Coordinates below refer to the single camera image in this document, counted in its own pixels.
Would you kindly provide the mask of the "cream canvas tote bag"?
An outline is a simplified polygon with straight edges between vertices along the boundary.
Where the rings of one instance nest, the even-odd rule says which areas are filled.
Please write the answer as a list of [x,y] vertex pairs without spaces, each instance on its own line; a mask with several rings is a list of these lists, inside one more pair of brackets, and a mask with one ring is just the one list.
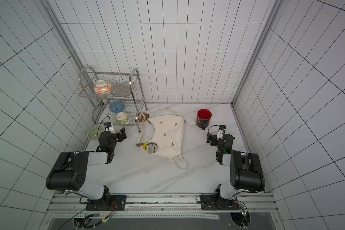
[[186,121],[180,112],[175,112],[170,108],[166,108],[163,111],[168,111],[169,113],[159,115],[156,112],[146,122],[143,122],[136,144],[146,142],[156,143],[158,150],[149,155],[168,158],[173,161],[178,169],[182,171],[187,170],[189,163],[182,156]]

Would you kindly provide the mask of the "brown plush keychain decoration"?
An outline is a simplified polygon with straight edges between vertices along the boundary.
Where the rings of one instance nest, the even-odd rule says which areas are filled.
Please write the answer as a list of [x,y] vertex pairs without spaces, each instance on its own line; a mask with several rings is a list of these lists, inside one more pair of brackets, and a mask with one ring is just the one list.
[[148,119],[149,119],[149,114],[147,113],[139,113],[139,117],[138,117],[138,121],[141,123],[141,122],[146,122]]

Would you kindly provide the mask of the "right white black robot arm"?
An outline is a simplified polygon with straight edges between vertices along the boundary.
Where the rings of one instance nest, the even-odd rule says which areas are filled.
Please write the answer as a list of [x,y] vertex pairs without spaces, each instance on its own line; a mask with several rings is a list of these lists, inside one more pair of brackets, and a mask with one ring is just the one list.
[[207,134],[207,143],[217,147],[216,161],[230,168],[230,185],[218,185],[211,195],[199,195],[196,201],[202,210],[239,210],[247,213],[246,205],[238,200],[242,192],[257,193],[265,189],[263,170],[259,156],[232,149],[235,137],[219,131],[217,135]]

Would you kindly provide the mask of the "blue yellow keychain decoration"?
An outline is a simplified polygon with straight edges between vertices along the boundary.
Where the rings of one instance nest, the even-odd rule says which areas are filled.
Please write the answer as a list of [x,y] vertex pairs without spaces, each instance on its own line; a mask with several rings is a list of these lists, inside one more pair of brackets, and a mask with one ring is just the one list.
[[158,146],[154,142],[137,143],[136,147],[139,147],[148,154],[153,154],[158,150]]

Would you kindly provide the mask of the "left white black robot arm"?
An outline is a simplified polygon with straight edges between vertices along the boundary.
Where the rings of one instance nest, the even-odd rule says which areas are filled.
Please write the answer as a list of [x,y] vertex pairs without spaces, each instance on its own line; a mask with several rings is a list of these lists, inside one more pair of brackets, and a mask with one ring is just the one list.
[[96,151],[62,152],[47,177],[47,189],[71,191],[86,197],[87,211],[123,211],[126,195],[110,195],[107,186],[98,185],[87,176],[87,170],[91,166],[110,164],[115,156],[117,143],[126,138],[124,128],[116,134],[104,131],[99,136]]

